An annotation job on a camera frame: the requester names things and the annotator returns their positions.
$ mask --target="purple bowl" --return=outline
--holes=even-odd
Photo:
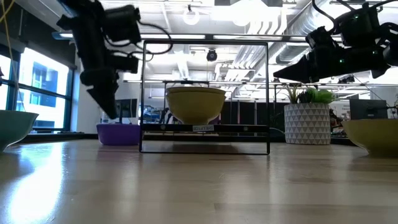
[[[138,124],[97,124],[98,139],[105,146],[136,146],[139,144]]]

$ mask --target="teal bowl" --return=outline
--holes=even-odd
[[[37,116],[36,113],[0,110],[0,152],[26,137]]]

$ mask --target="label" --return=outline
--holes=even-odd
[[[214,125],[193,125],[192,129],[194,132],[214,131]]]

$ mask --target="white geometric planter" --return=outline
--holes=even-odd
[[[285,106],[285,139],[290,144],[330,144],[329,105],[299,103]]]

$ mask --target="yellow cable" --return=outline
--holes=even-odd
[[[10,6],[7,8],[7,10],[6,10],[6,7],[4,6],[4,1],[5,0],[2,0],[2,17],[0,18],[0,23],[4,20],[4,26],[6,27],[6,37],[7,37],[7,43],[8,43],[8,51],[10,53],[10,59],[11,59],[11,65],[12,65],[12,74],[14,75],[14,80],[15,80],[15,88],[17,89],[17,91],[19,93],[19,97],[20,97],[20,100],[21,100],[21,103],[22,103],[22,107],[23,107],[24,111],[26,111],[25,110],[25,106],[24,106],[24,101],[22,100],[22,96],[21,96],[21,93],[19,91],[18,76],[17,76],[17,73],[16,73],[15,65],[14,65],[14,59],[12,57],[11,41],[10,41],[10,35],[9,35],[9,32],[8,32],[8,24],[7,24],[7,17],[6,17],[7,13],[11,9],[11,6],[14,4],[14,0],[12,0],[12,2],[10,3]]]

